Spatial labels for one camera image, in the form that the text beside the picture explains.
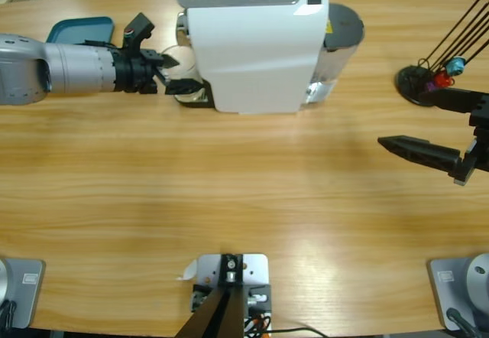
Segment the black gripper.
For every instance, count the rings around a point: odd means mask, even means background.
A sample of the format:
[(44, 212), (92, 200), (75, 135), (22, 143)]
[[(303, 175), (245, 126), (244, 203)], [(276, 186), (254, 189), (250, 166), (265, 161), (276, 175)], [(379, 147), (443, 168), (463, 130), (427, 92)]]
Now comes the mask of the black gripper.
[(488, 94), (473, 90), (444, 88), (420, 94), (423, 102), (440, 109), (471, 113), (469, 125), (474, 127), (474, 140), (462, 158), (454, 148), (434, 145), (405, 135), (380, 137), (377, 142), (409, 162), (447, 173), (459, 185), (465, 185), (474, 169), (488, 171)]
[[(115, 68), (114, 92), (156, 94), (154, 76), (164, 80), (159, 69), (170, 69), (180, 64), (174, 57), (155, 50), (112, 49)], [(166, 95), (189, 95), (200, 91), (203, 83), (194, 79), (169, 80)]]

